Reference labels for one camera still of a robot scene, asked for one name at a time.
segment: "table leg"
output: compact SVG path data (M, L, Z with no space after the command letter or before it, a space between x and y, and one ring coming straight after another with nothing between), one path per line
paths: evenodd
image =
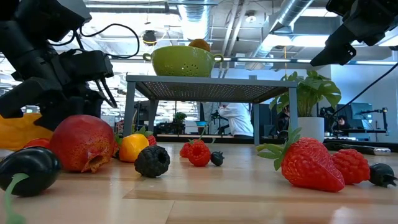
M289 88L290 125L293 129L299 127L297 113L297 89Z
M136 95L136 83L127 82L126 107L124 109L123 136L132 134L132 119L134 117L134 97Z
M154 131L154 123L155 123L156 110L157 110L158 104L159 104L159 100L151 100L150 101L148 131Z
M253 105L254 115L254 145L260 145L260 119L259 119L259 105Z

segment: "mesh shelf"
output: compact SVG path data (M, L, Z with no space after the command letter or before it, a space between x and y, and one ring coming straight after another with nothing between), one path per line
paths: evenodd
M296 87L295 82L128 75L153 100L260 103Z

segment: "red pomegranate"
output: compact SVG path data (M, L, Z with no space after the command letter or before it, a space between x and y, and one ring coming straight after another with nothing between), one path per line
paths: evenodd
M90 115L73 115L55 129L50 149L64 170L95 173L110 161L116 141L105 121Z

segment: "yellow pepper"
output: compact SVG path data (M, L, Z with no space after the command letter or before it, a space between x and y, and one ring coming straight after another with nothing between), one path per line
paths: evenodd
M123 138L119 150L119 158L123 162L134 162L138 154L149 146L148 139L143 134L132 134Z
M51 139L52 131L33 123L40 117L37 113L27 113L22 118L11 119L0 116L0 149L18 151L33 139Z

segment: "eggplant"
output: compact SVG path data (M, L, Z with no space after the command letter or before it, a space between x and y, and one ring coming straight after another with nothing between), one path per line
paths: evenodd
M21 149L0 162L0 188L6 190L14 174L26 174L29 177L16 184L11 194L22 197L36 196L57 180L61 169L60 160L48 149Z
M398 180L395 177L394 171L387 164L377 163L370 166L371 169L371 178L369 181L380 187L387 187L389 184L393 186L397 186L395 180Z

